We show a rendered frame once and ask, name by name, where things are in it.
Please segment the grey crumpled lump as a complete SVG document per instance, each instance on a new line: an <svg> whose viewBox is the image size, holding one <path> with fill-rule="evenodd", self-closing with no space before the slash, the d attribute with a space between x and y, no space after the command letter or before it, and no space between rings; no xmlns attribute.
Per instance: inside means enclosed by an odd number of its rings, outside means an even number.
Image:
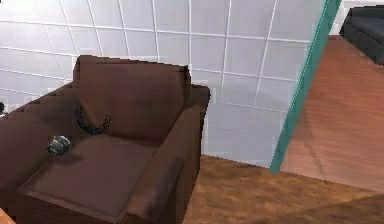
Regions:
<svg viewBox="0 0 384 224"><path fill-rule="evenodd" d="M46 151L55 156L62 156L70 147L71 142L65 136L53 136L46 145Z"/></svg>

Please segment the black sofa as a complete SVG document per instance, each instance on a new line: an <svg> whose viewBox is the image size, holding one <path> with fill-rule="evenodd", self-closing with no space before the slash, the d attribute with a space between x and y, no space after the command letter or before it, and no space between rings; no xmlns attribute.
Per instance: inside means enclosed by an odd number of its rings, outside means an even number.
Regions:
<svg viewBox="0 0 384 224"><path fill-rule="evenodd" d="M384 66L384 5L351 8L339 34L376 64Z"/></svg>

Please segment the light wooden furniture corner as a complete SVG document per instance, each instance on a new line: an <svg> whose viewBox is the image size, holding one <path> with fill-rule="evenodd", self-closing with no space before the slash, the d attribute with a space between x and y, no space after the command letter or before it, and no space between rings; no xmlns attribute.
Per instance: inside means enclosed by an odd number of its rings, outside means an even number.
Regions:
<svg viewBox="0 0 384 224"><path fill-rule="evenodd" d="M0 209L0 224L16 224L2 209Z"/></svg>

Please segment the black curved band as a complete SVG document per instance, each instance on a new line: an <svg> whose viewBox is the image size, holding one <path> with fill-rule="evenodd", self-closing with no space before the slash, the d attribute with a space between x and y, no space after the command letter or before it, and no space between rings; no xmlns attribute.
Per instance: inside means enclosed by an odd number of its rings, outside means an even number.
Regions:
<svg viewBox="0 0 384 224"><path fill-rule="evenodd" d="M84 118L83 118L83 108L81 105L77 105L76 107L76 121L78 126L83 129L85 132L87 132L89 135L101 135L103 134L107 128L109 127L111 123L111 117L106 114L105 119L103 123L98 127L91 127L90 125L87 125Z"/></svg>

